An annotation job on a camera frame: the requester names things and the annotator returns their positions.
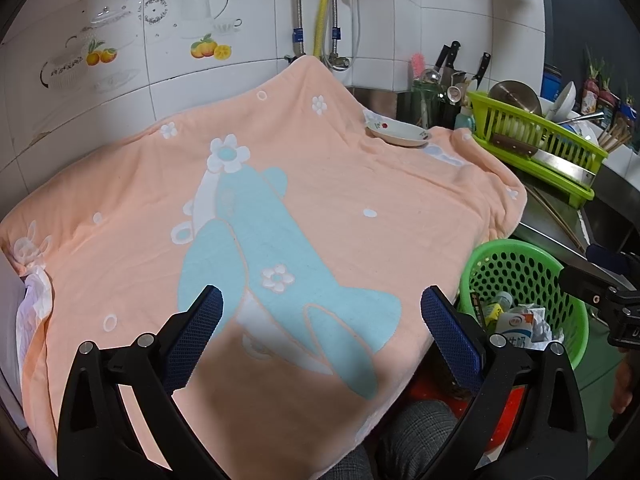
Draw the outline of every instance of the screw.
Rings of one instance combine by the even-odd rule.
[[[489,343],[491,343],[494,346],[497,346],[498,348],[502,348],[507,344],[507,340],[504,338],[502,334],[491,334],[491,337],[489,338]]]
[[[562,355],[564,353],[564,348],[562,348],[562,345],[555,341],[549,345],[549,348],[551,348],[551,351],[556,355]]]
[[[85,341],[84,343],[81,343],[80,346],[78,347],[78,351],[83,355],[87,355],[93,349],[94,349],[94,344],[91,341]]]
[[[143,334],[138,338],[138,346],[146,348],[151,346],[156,339],[151,334]]]

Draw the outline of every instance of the stainless steel bowl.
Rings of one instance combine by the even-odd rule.
[[[542,115],[542,106],[531,87],[520,81],[502,81],[489,90],[489,97],[532,114]]]

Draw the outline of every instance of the peach blanket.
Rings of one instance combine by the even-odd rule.
[[[101,148],[0,224],[53,307],[26,354],[26,420],[47,463],[78,345],[126,346],[205,285],[224,314],[174,399],[234,480],[317,478],[359,444],[431,343],[420,295],[453,298],[478,244],[507,237],[526,193],[468,130],[424,149],[370,137],[315,58],[255,90]],[[132,393],[143,449],[164,464]]]

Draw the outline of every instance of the green plastic basket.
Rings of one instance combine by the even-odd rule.
[[[494,240],[471,254],[460,278],[458,310],[476,318],[469,293],[483,301],[506,290],[518,303],[536,303],[546,308],[546,322],[562,327],[564,346],[571,366],[580,364],[589,339],[589,319],[584,302],[560,291],[562,265],[545,251],[519,240]]]
[[[532,174],[569,195],[569,204],[580,207],[593,200],[593,189],[577,184],[537,161],[493,145],[491,136],[501,134],[521,140],[598,173],[607,152],[580,135],[551,121],[487,97],[484,92],[467,92],[476,118],[476,140],[484,149],[522,171]]]

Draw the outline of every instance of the person's leg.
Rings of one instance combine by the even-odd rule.
[[[318,480],[373,480],[364,446],[360,444]]]
[[[456,423],[456,417],[440,400],[409,405],[380,439],[376,452],[380,472],[393,480],[420,478]]]

